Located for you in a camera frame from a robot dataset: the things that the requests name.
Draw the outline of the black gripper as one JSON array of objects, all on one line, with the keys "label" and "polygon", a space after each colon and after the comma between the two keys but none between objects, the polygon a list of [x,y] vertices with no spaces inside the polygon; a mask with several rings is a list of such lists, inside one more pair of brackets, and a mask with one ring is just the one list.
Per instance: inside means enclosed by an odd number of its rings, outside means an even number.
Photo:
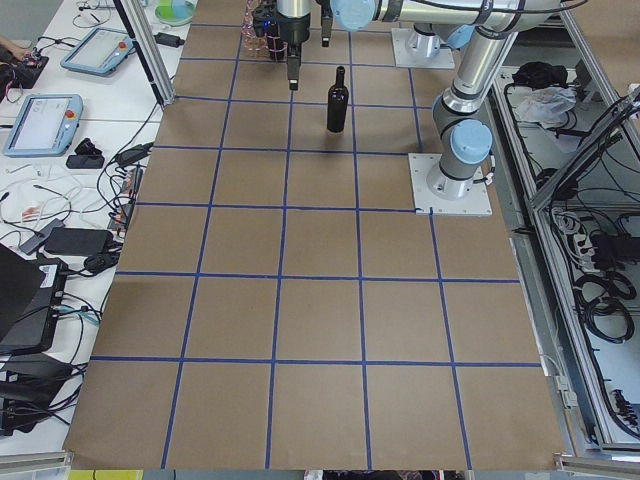
[{"label": "black gripper", "polygon": [[321,8],[321,45],[323,48],[330,46],[331,24],[333,23],[333,12],[330,0],[319,0]]},{"label": "black gripper", "polygon": [[299,88],[302,45],[309,38],[310,2],[307,0],[259,1],[252,11],[258,37],[279,37],[287,43],[287,79],[290,91]]}]

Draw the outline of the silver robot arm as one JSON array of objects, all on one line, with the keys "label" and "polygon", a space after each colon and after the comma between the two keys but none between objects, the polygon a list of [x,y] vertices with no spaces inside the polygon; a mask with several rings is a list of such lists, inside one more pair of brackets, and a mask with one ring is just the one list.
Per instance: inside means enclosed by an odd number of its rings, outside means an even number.
[{"label": "silver robot arm", "polygon": [[[381,1],[320,1],[321,43],[330,45],[333,23],[348,31],[364,29],[381,14]],[[289,89],[299,87],[302,46],[310,37],[309,1],[260,1],[248,13],[250,30],[262,38],[274,60],[287,64]],[[436,68],[443,45],[452,50],[468,43],[471,25],[432,25],[416,23],[410,29],[392,30],[395,61],[398,66]]]},{"label": "silver robot arm", "polygon": [[433,107],[443,153],[429,172],[435,191],[467,189],[478,166],[488,156],[493,138],[474,118],[497,70],[517,35],[554,14],[582,6],[582,1],[330,1],[329,11],[348,31],[374,21],[409,21],[429,27],[453,46],[452,37],[467,29],[461,63],[451,85]]}]

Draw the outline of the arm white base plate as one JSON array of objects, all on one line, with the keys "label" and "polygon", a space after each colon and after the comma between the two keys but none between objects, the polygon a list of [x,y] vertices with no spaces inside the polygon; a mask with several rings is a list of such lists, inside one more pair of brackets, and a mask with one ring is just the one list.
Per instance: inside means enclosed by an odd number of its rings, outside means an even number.
[{"label": "arm white base plate", "polygon": [[437,35],[423,35],[408,28],[393,28],[391,34],[396,67],[454,69],[452,51]]},{"label": "arm white base plate", "polygon": [[488,217],[493,211],[480,166],[466,180],[452,180],[440,169],[438,153],[408,155],[414,211],[418,215]]}]

